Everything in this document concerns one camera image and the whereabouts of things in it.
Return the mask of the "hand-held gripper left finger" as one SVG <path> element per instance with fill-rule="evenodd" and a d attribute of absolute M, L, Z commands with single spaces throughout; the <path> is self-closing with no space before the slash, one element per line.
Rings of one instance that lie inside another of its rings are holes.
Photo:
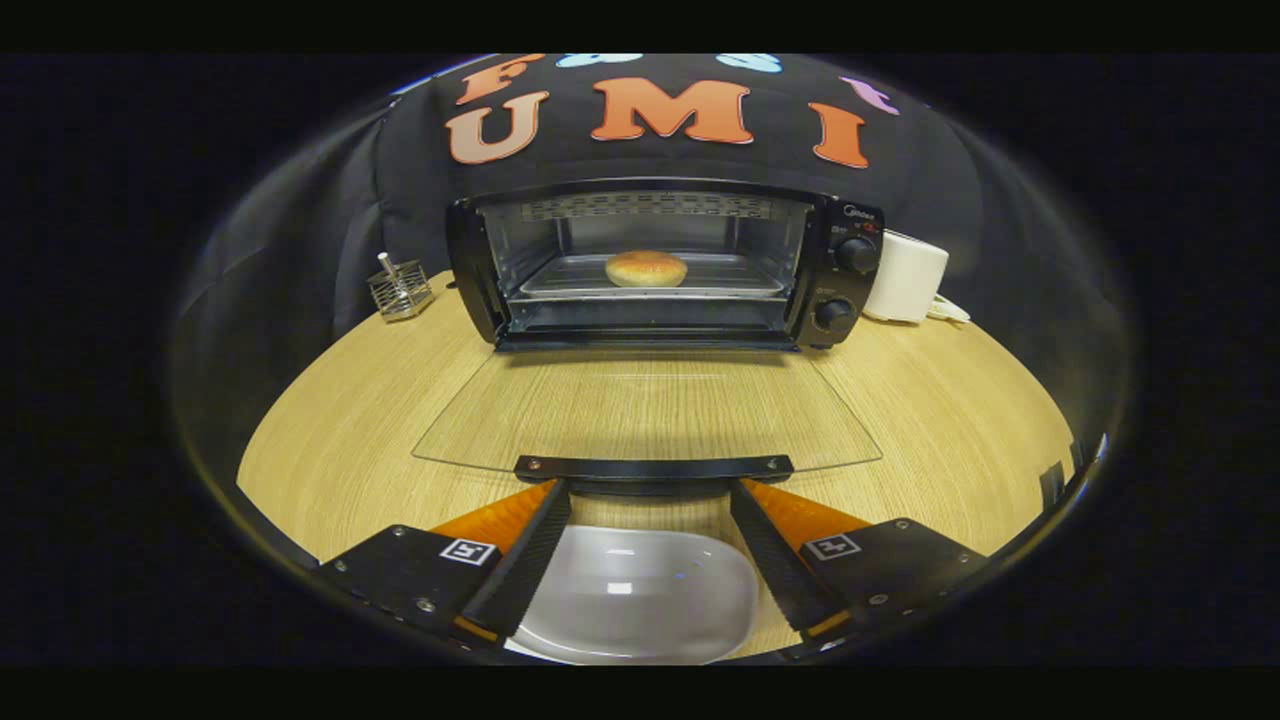
<path fill-rule="evenodd" d="M 518 630 L 570 514 L 567 484 L 547 480 L 429 530 L 390 525 L 317 574 L 435 638 L 503 646 Z"/>

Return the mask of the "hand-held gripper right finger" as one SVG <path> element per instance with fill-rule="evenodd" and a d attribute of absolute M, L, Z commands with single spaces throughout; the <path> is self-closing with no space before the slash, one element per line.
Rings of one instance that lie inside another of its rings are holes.
<path fill-rule="evenodd" d="M 989 562 L 915 519 L 864 521 L 750 479 L 731 482 L 730 511 L 804 641 L 896 630 L 960 596 Z"/>

